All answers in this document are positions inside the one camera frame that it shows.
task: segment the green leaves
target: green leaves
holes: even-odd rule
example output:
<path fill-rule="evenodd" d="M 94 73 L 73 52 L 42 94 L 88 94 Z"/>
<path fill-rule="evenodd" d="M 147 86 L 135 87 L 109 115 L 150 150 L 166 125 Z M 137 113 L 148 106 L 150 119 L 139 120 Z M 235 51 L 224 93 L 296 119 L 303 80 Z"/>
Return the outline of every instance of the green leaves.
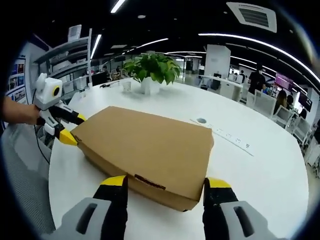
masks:
<path fill-rule="evenodd" d="M 175 80 L 175 71 L 170 69 L 165 73 L 165 82 L 168 85 L 169 83 L 173 83 Z"/>
<path fill-rule="evenodd" d="M 141 82 L 143 81 L 143 79 L 146 78 L 147 76 L 147 71 L 144 70 L 144 69 L 141 69 L 141 71 L 138 72 L 138 76 L 139 76 L 139 79 L 141 80 Z"/>
<path fill-rule="evenodd" d="M 133 79 L 142 82 L 151 77 L 153 81 L 166 84 L 173 83 L 180 76 L 180 67 L 171 58 L 158 53 L 144 53 L 124 63 L 124 69 Z"/>

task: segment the table surface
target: table surface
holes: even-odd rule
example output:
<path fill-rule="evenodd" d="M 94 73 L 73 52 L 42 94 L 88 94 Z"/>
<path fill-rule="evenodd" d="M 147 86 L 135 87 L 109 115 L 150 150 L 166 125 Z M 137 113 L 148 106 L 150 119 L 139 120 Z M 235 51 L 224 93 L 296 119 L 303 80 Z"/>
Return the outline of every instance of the table surface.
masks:
<path fill-rule="evenodd" d="M 126 81 L 132 82 L 130 93 L 123 92 L 121 82 Z M 305 219 L 309 197 L 304 159 L 294 137 L 258 112 L 200 88 L 174 83 L 152 96 L 138 90 L 137 82 L 123 79 L 110 88 L 94 86 L 76 93 L 69 106 L 86 118 L 108 106 L 188 123 L 203 118 L 252 144 L 254 156 L 213 134 L 207 176 L 231 184 L 238 199 L 258 210 L 278 238 L 292 237 Z M 75 127 L 72 123 L 64 125 L 68 130 Z M 80 149 L 55 140 L 49 169 L 55 226 L 61 225 L 62 216 L 75 204 L 92 197 L 105 177 L 87 162 Z M 129 191 L 125 239 L 205 239 L 202 197 L 193 210 L 178 212 Z"/>
<path fill-rule="evenodd" d="M 220 82 L 231 84 L 231 85 L 234 85 L 234 86 L 236 86 L 238 88 L 241 88 L 241 89 L 243 88 L 242 84 L 234 82 L 234 81 L 230 81 L 228 79 L 223 79 L 223 78 L 220 78 L 220 77 L 217 77 L 217 76 L 209 76 L 209 75 L 199 75 L 199 76 L 203 77 L 203 78 L 214 79 L 214 80 L 217 80 L 217 81 L 220 81 Z"/>

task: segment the ceiling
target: ceiling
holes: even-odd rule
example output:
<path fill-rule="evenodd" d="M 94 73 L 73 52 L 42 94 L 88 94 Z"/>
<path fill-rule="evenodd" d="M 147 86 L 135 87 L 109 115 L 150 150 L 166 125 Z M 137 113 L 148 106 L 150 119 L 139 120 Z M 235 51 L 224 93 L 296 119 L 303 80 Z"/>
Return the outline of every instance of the ceiling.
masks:
<path fill-rule="evenodd" d="M 320 30 L 318 27 L 311 28 L 314 23 L 312 16 L 318 14 L 318 10 L 309 4 L 299 5 L 293 1 L 277 1 L 277 4 L 274 4 L 265 0 L 242 0 L 242 3 L 275 11 L 277 33 L 274 33 L 240 24 L 225 0 L 126 0 L 116 13 L 111 14 L 110 11 L 116 2 L 117 0 L 91 0 L 88 9 L 86 5 L 79 4 L 79 1 L 55 1 L 50 4 L 51 11 L 46 12 L 45 18 L 35 26 L 34 33 L 51 47 L 55 47 L 67 41 L 69 27 L 82 24 L 82 36 L 87 36 L 89 28 L 92 28 L 92 47 L 97 35 L 102 34 L 94 58 L 106 60 L 114 55 L 121 55 L 134 46 L 164 38 L 168 40 L 137 48 L 130 54 L 146 51 L 204 52 L 204 46 L 207 44 L 226 45 L 232 56 L 262 63 L 300 85 L 315 86 L 320 90 L 319 81 L 305 68 L 270 47 L 234 37 L 198 35 L 223 33 L 256 39 L 290 53 L 311 69 L 314 66 L 310 54 L 306 51 L 304 40 L 297 29 L 297 26 L 302 26 L 313 44 L 319 46 Z M 140 19 L 139 15 L 145 15 L 145 18 Z M 113 45 L 127 46 L 112 49 Z M 255 67 L 250 62 L 231 59 L 231 64 L 239 63 Z M 267 69 L 266 72 L 274 75 L 274 72 Z"/>

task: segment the electrical outlet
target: electrical outlet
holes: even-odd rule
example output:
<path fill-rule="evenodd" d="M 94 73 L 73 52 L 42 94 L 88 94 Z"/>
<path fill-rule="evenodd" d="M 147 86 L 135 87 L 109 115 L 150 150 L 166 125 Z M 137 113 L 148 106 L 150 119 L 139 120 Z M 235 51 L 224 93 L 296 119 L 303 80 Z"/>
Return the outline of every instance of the electrical outlet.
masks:
<path fill-rule="evenodd" d="M 203 126 L 205 128 L 210 128 L 212 129 L 212 131 L 216 134 L 219 135 L 220 137 L 224 138 L 225 140 L 227 140 L 228 142 L 236 145 L 238 148 L 241 148 L 242 150 L 244 150 L 245 152 L 247 152 L 248 154 L 250 154 L 251 156 L 254 155 L 253 153 L 253 147 L 249 144 L 244 142 L 243 140 L 241 140 L 241 138 L 233 136 L 231 133 L 224 131 L 222 128 L 220 127 L 216 127 L 213 126 L 212 124 L 206 122 L 206 123 L 199 123 L 197 122 L 197 120 L 193 120 L 190 119 L 192 122 Z"/>

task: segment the cable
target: cable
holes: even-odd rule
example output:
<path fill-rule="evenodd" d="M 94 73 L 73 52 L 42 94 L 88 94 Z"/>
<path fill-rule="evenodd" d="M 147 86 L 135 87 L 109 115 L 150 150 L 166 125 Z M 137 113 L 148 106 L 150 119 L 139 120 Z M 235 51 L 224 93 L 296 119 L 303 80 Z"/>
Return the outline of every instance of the cable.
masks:
<path fill-rule="evenodd" d="M 37 90 L 34 90 L 34 93 L 33 93 L 32 104 L 34 103 L 34 100 L 35 100 L 36 91 L 37 91 Z M 44 157 L 44 159 L 46 160 L 46 162 L 48 163 L 48 165 L 50 165 L 50 162 L 48 161 L 48 159 L 46 158 L 46 156 L 44 155 L 44 153 L 42 152 L 42 150 L 41 150 L 41 148 L 40 148 L 39 139 L 38 139 L 37 131 L 36 131 L 36 126 L 33 125 L 33 128 L 34 128 L 34 134 L 35 134 L 36 144 L 38 145 L 38 148 L 39 148 L 39 150 L 40 150 L 40 153 L 42 154 L 42 156 Z"/>

